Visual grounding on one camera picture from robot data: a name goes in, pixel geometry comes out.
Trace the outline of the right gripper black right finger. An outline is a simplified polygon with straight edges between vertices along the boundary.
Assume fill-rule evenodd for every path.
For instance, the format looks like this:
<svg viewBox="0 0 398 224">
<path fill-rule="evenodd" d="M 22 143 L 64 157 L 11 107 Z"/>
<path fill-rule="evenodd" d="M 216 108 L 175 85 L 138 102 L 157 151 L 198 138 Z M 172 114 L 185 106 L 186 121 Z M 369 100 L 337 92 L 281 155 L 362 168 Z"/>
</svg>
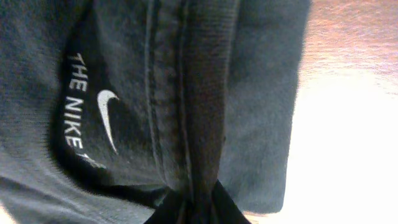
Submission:
<svg viewBox="0 0 398 224">
<path fill-rule="evenodd" d="M 217 181 L 212 191 L 211 224 L 251 224 Z"/>
</svg>

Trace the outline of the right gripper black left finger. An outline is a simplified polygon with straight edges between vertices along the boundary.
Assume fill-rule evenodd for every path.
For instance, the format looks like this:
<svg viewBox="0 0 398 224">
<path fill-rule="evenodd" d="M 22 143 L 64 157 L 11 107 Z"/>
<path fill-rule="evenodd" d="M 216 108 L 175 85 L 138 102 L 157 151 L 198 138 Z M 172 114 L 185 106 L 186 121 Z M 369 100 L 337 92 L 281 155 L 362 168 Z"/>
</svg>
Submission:
<svg viewBox="0 0 398 224">
<path fill-rule="evenodd" d="M 176 192 L 169 192 L 144 224 L 185 224 L 186 201 Z"/>
</svg>

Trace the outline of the dark green t-shirt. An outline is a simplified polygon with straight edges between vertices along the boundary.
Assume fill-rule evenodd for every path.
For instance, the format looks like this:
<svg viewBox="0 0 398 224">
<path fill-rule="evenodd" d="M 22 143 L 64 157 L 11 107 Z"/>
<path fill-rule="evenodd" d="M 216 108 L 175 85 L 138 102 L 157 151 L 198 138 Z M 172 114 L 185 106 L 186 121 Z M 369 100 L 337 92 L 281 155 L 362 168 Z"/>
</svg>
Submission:
<svg viewBox="0 0 398 224">
<path fill-rule="evenodd" d="M 18 223 L 211 223 L 284 204 L 309 0 L 1 2 L 1 205 Z"/>
</svg>

